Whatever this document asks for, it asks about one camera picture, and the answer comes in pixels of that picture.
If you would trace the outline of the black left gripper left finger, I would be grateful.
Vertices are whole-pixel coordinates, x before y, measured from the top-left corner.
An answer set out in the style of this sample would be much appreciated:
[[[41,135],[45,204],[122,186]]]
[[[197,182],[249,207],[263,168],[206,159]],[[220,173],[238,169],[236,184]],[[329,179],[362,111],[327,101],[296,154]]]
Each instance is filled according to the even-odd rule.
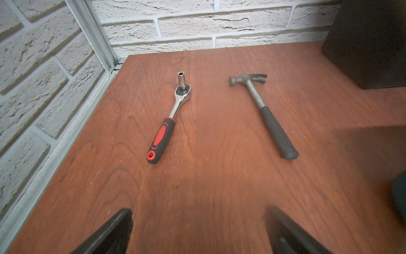
[[[78,246],[72,254],[125,254],[132,228],[132,210],[123,208]]]

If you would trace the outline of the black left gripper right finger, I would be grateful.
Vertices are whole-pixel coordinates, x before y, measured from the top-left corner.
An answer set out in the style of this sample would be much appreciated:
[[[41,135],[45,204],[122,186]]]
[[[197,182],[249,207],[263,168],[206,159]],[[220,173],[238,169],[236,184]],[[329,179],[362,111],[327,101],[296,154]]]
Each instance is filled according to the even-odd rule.
[[[267,236],[274,254],[331,253],[277,206],[267,206],[264,219]]]

